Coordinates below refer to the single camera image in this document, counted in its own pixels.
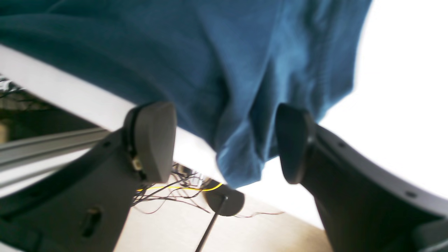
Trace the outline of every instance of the black round disc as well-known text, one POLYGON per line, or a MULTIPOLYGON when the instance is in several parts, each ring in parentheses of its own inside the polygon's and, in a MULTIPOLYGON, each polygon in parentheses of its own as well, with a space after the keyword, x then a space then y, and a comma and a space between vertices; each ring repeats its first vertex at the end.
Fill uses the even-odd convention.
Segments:
POLYGON ((217 212, 223 202, 223 197, 227 196, 227 200, 224 202, 224 206, 220 211, 222 216, 232 216, 241 211, 244 206, 244 194, 229 188, 226 185, 222 185, 212 191, 204 192, 205 199, 210 208, 217 212))

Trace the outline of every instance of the bundle of wires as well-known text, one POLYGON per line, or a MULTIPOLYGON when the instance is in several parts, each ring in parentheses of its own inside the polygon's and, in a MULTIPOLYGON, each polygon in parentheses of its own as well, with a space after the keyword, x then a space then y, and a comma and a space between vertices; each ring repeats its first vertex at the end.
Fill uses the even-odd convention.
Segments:
MULTIPOLYGON (((202 185, 200 188, 195 188, 195 187, 191 187, 191 179, 193 178, 199 178, 197 173, 194 174, 182 174, 177 172, 178 169, 177 168, 178 164, 175 164, 173 166, 173 172, 171 173, 171 176, 174 178, 174 182, 163 186, 163 187, 155 187, 154 184, 152 185, 148 185, 148 186, 143 186, 142 188, 140 188, 139 190, 137 190, 135 196, 134 196, 134 203, 133 203, 133 207, 144 214, 153 214, 155 212, 157 212, 159 209, 162 208, 163 204, 166 201, 175 201, 175 202, 182 202, 184 204, 188 204, 191 206, 194 206, 196 208, 199 208, 201 210, 203 210, 204 212, 210 213, 210 211, 206 210, 205 208, 199 206, 194 200, 193 198, 197 197, 198 195, 200 195, 202 192, 204 191, 212 191, 215 190, 216 188, 219 188, 222 184, 219 183, 218 185, 214 186, 214 187, 210 187, 209 188, 209 184, 212 181, 212 179, 207 179, 205 181, 202 182, 202 185), (169 191, 169 194, 167 196, 158 196, 156 194, 163 192, 165 190, 169 191), (186 190, 191 190, 191 191, 196 191, 196 193, 192 196, 190 196, 186 190), (136 207, 137 204, 141 203, 141 202, 147 202, 147 201, 154 201, 154 200, 162 200, 162 204, 154 211, 146 213, 142 210, 140 210, 139 208, 136 207)), ((283 214, 284 212, 279 212, 279 213, 262 213, 262 212, 255 212, 253 214, 251 214, 250 216, 244 216, 244 215, 234 215, 234 217, 237 218, 252 218, 255 217, 257 215, 260 214, 267 214, 267 215, 279 215, 279 214, 283 214)))
POLYGON ((53 106, 28 93, 13 81, 0 74, 0 109, 3 110, 43 110, 53 106))

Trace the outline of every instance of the black wire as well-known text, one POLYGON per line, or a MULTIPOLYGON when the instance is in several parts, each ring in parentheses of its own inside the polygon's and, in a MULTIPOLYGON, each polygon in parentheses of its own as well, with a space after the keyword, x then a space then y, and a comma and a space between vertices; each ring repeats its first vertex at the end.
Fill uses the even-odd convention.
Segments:
POLYGON ((179 182, 185 181, 185 180, 187 180, 187 179, 188 179, 188 178, 185 178, 185 179, 182 179, 182 180, 180 180, 180 181, 175 181, 175 182, 173 182, 173 183, 171 183, 171 184, 169 184, 169 185, 166 185, 166 186, 164 186, 163 188, 160 188, 160 189, 156 190, 155 192, 151 193, 150 195, 146 195, 146 196, 145 196, 144 198, 142 198, 141 200, 149 199, 149 198, 150 198, 151 196, 153 196, 154 194, 156 194, 156 193, 158 193, 158 192, 160 192, 160 191, 163 191, 164 189, 166 189, 166 188, 168 188, 168 187, 170 187, 170 186, 172 186, 172 185, 174 185, 174 184, 177 184, 177 183, 179 183, 179 182))
MULTIPOLYGON (((198 174, 198 172, 193 173, 193 174, 191 174, 191 175, 182 174, 182 173, 179 173, 179 172, 176 172, 176 171, 171 172, 171 175, 172 175, 175 179, 177 179, 177 180, 181 180, 181 179, 184 179, 184 178, 200 178, 200 177, 195 177, 196 174, 198 174)), ((181 186, 183 186, 183 187, 190 187, 190 186, 191 186, 191 182, 190 182, 189 180, 188 180, 188 181, 185 181, 185 182, 181 183, 181 186)))
POLYGON ((144 186, 142 186, 141 191, 138 191, 138 192, 136 193, 136 195, 134 196, 134 202, 137 201, 137 200, 141 200, 141 199, 145 196, 146 191, 147 191, 149 188, 153 187, 154 185, 155 185, 155 184, 144 185, 144 186))
MULTIPOLYGON (((167 195, 167 196, 152 196, 152 197, 157 197, 157 198, 155 198, 155 199, 142 199, 140 202, 143 202, 143 201, 151 201, 151 200, 159 200, 159 199, 164 199, 164 198, 172 198, 172 197, 174 197, 174 198, 176 198, 176 196, 170 196, 172 193, 174 193, 175 191, 177 191, 177 190, 182 190, 182 189, 184 189, 184 188, 176 188, 176 189, 174 189, 174 190, 172 190, 172 191, 170 191, 170 193, 167 195)), ((198 193, 197 194, 195 194, 194 196, 191 196, 191 197, 184 197, 184 196, 181 196, 182 198, 184 198, 184 199, 191 199, 191 198, 194 198, 194 197, 196 197, 196 196, 198 196, 198 193)))
POLYGON ((195 195, 193 195, 193 196, 182 196, 182 198, 184 198, 184 199, 191 199, 191 198, 194 198, 194 197, 197 197, 204 189, 205 189, 205 187, 207 186, 207 185, 203 185, 200 189, 198 189, 198 192, 195 194, 195 195))
MULTIPOLYGON (((180 190, 180 191, 177 192, 177 194, 178 194, 180 197, 183 197, 183 196, 181 195, 181 192, 183 192, 183 193, 185 193, 185 195, 189 196, 188 193, 187 193, 185 190, 180 190)), ((195 204, 196 206, 199 206, 199 205, 196 203, 196 201, 194 201, 192 198, 189 198, 189 200, 190 200, 193 204, 195 204)))
MULTIPOLYGON (((170 194, 172 194, 173 192, 175 192, 175 191, 177 191, 177 190, 180 190, 180 191, 183 191, 183 192, 185 192, 184 190, 183 190, 183 188, 177 188, 177 189, 175 189, 175 190, 173 190, 173 191, 170 191, 170 194)), ((169 196, 170 194, 168 194, 168 196, 166 196, 166 197, 159 197, 158 199, 149 199, 148 201, 151 201, 151 200, 161 200, 161 199, 171 199, 171 198, 176 198, 177 196, 169 196)), ((195 201, 193 201, 192 200, 192 198, 194 198, 194 197, 196 197, 196 196, 198 196, 199 194, 197 193, 197 194, 195 194, 194 196, 191 196, 191 197, 185 197, 185 196, 182 196, 182 195, 180 195, 180 193, 179 193, 179 196, 180 197, 182 197, 182 198, 184 198, 184 199, 189 199, 190 201, 192 201, 193 202, 193 204, 194 204, 194 206, 196 206, 197 208, 200 208, 200 209, 202 209, 203 211, 205 211, 205 212, 207 212, 207 213, 210 213, 209 211, 207 211, 206 209, 204 209, 203 207, 201 207, 201 206, 199 206, 195 201)))
POLYGON ((153 199, 160 199, 160 198, 184 198, 184 197, 185 196, 151 196, 152 199, 146 199, 146 200, 143 200, 142 202, 151 201, 153 199))
POLYGON ((278 212, 278 213, 261 213, 261 212, 255 212, 255 213, 253 213, 253 214, 250 215, 250 216, 236 215, 236 214, 233 215, 233 216, 236 217, 236 218, 252 218, 252 217, 255 217, 255 216, 259 215, 259 214, 280 215, 280 214, 284 214, 284 212, 278 212))
POLYGON ((0 99, 3 99, 4 109, 7 108, 7 105, 6 105, 6 103, 8 102, 7 99, 13 100, 13 101, 17 102, 18 104, 25 106, 25 108, 24 108, 25 111, 32 108, 32 106, 34 104, 41 105, 41 106, 47 106, 48 107, 47 109, 53 108, 50 104, 37 99, 36 97, 34 97, 31 94, 29 94, 28 92, 26 92, 24 89, 15 89, 14 90, 14 88, 19 88, 19 87, 14 85, 13 83, 10 83, 8 89, 5 90, 3 92, 3 94, 0 96, 0 99), (22 95, 22 99, 17 99, 14 96, 11 96, 11 94, 20 94, 20 95, 22 95))
POLYGON ((182 202, 182 203, 185 203, 185 204, 194 206, 194 207, 196 207, 196 208, 199 208, 199 209, 201 209, 201 210, 203 210, 203 211, 205 211, 205 212, 207 212, 207 213, 210 213, 209 211, 207 211, 206 209, 204 209, 204 208, 202 208, 202 207, 200 207, 200 206, 196 206, 196 205, 193 205, 193 204, 191 204, 191 203, 189 203, 189 202, 185 202, 185 201, 182 201, 182 200, 176 200, 176 199, 165 198, 165 197, 164 197, 163 199, 162 199, 162 198, 159 198, 159 199, 151 199, 151 200, 163 200, 163 202, 162 202, 162 204, 161 204, 155 211, 152 211, 152 212, 150 212, 150 213, 146 213, 146 212, 144 212, 144 211, 138 209, 136 206, 134 206, 134 208, 137 209, 139 212, 144 213, 144 214, 153 214, 153 213, 157 212, 157 211, 158 211, 158 210, 165 204, 165 202, 166 202, 167 200, 170 200, 170 201, 182 202))

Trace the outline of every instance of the screw hole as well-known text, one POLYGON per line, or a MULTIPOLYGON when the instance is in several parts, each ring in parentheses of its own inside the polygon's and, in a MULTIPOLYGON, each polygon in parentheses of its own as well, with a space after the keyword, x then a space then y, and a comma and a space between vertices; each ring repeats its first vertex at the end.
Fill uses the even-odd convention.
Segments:
POLYGON ((83 224, 83 237, 89 238, 95 233, 95 231, 98 229, 101 217, 102 213, 99 208, 94 207, 87 210, 83 224))
POLYGON ((410 198, 417 198, 417 194, 415 194, 414 192, 407 191, 405 194, 410 198))

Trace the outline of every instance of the cable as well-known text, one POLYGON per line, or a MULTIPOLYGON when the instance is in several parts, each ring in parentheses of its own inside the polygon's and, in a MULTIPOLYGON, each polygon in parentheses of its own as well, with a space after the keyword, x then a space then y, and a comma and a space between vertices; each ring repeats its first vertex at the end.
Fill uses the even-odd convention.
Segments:
POLYGON ((144 197, 145 194, 146 194, 147 189, 150 188, 150 187, 153 187, 154 185, 155 185, 155 184, 144 185, 144 187, 143 187, 140 191, 138 191, 138 192, 136 193, 136 195, 134 196, 134 202, 143 199, 143 197, 144 197))
POLYGON ((185 190, 194 190, 194 191, 212 191, 218 187, 222 186, 222 183, 219 183, 217 186, 210 189, 201 189, 201 188, 191 188, 191 187, 151 187, 148 189, 160 189, 160 188, 169 188, 169 189, 185 189, 185 190))
POLYGON ((259 215, 259 214, 268 214, 268 215, 280 215, 280 214, 283 214, 284 212, 278 212, 278 213, 261 213, 261 212, 255 212, 255 213, 253 213, 252 215, 250 215, 250 216, 244 216, 244 215, 233 215, 234 217, 236 217, 236 218, 252 218, 252 217, 255 217, 255 216, 257 216, 257 215, 259 215))
POLYGON ((185 202, 185 201, 182 201, 182 200, 176 200, 176 199, 170 199, 170 198, 166 198, 166 199, 153 199, 153 200, 164 200, 164 201, 162 202, 162 204, 161 204, 155 211, 152 211, 152 212, 150 212, 150 213, 146 213, 146 212, 140 210, 139 208, 137 208, 136 206, 134 206, 134 208, 135 208, 136 210, 138 210, 139 212, 144 213, 144 214, 153 214, 153 213, 157 212, 157 211, 164 205, 164 203, 165 203, 167 200, 170 200, 170 201, 182 202, 182 203, 188 204, 188 205, 190 205, 190 206, 194 206, 194 207, 196 207, 196 208, 199 208, 199 209, 201 209, 201 210, 203 210, 203 211, 205 211, 205 212, 207 212, 207 213, 210 213, 209 211, 207 211, 206 209, 204 209, 204 208, 202 208, 202 207, 200 207, 200 206, 196 206, 196 205, 193 205, 193 204, 191 204, 191 203, 188 203, 188 202, 185 202))
POLYGON ((177 190, 182 190, 182 189, 183 189, 183 188, 175 189, 175 190, 171 191, 171 192, 170 192, 167 196, 165 196, 165 197, 152 196, 152 197, 157 197, 157 198, 156 198, 156 199, 143 199, 143 200, 140 200, 140 201, 137 202, 137 203, 140 203, 140 202, 143 202, 143 201, 164 200, 164 201, 162 202, 162 204, 161 204, 155 211, 150 212, 150 213, 145 213, 145 214, 152 214, 152 213, 157 212, 157 211, 163 206, 163 204, 165 204, 165 202, 166 202, 167 200, 183 202, 183 203, 185 203, 185 204, 189 204, 189 205, 192 205, 192 206, 194 206, 194 207, 197 207, 197 208, 199 208, 199 209, 201 209, 201 210, 203 210, 203 211, 205 211, 205 212, 207 212, 207 213, 210 213, 209 211, 207 211, 207 210, 204 209, 203 207, 200 207, 198 204, 196 204, 196 202, 194 202, 194 203, 195 203, 195 205, 194 205, 194 204, 191 204, 191 203, 182 201, 182 200, 176 200, 176 199, 172 199, 172 198, 169 197, 173 192, 175 192, 175 191, 177 191, 177 190))
MULTIPOLYGON (((188 193, 187 193, 186 191, 184 191, 184 190, 179 190, 179 191, 177 192, 177 194, 178 194, 180 197, 183 198, 181 192, 185 193, 185 195, 186 195, 187 197, 189 196, 188 193)), ((190 200, 194 205, 199 206, 199 205, 196 203, 196 201, 194 201, 192 198, 189 198, 189 200, 190 200)))
POLYGON ((166 185, 166 186, 164 186, 164 187, 158 189, 157 191, 151 193, 150 195, 146 195, 144 198, 138 200, 137 202, 134 202, 134 203, 132 204, 132 206, 135 206, 136 204, 138 204, 138 203, 141 202, 142 200, 149 199, 151 196, 153 196, 154 194, 156 194, 156 193, 162 191, 162 190, 165 189, 165 188, 168 188, 168 187, 170 187, 170 186, 172 186, 172 185, 174 185, 174 184, 177 184, 177 183, 179 183, 179 182, 185 181, 185 180, 187 180, 187 179, 189 179, 189 178, 181 179, 181 180, 179 180, 179 181, 175 181, 175 182, 173 182, 173 183, 171 183, 171 184, 168 184, 168 185, 166 185))
POLYGON ((40 109, 54 108, 50 104, 43 102, 33 95, 27 93, 25 89, 15 85, 13 82, 9 83, 7 89, 0 91, 0 99, 3 99, 3 109, 6 110, 8 109, 8 106, 6 106, 7 100, 14 101, 14 110, 28 111, 34 105, 38 106, 40 109))
MULTIPOLYGON (((198 177, 194 177, 194 175, 196 175, 197 173, 192 174, 192 175, 187 176, 187 177, 183 177, 183 178, 176 178, 176 176, 173 175, 174 173, 175 173, 174 171, 171 172, 171 175, 176 179, 177 182, 181 182, 181 181, 184 180, 184 179, 188 180, 188 179, 190 179, 190 178, 198 178, 198 177)), ((152 184, 150 187, 145 187, 145 188, 148 190, 148 189, 150 189, 150 188, 153 188, 153 189, 161 189, 161 188, 166 187, 166 186, 163 186, 163 187, 153 187, 154 185, 155 185, 155 184, 152 184)))

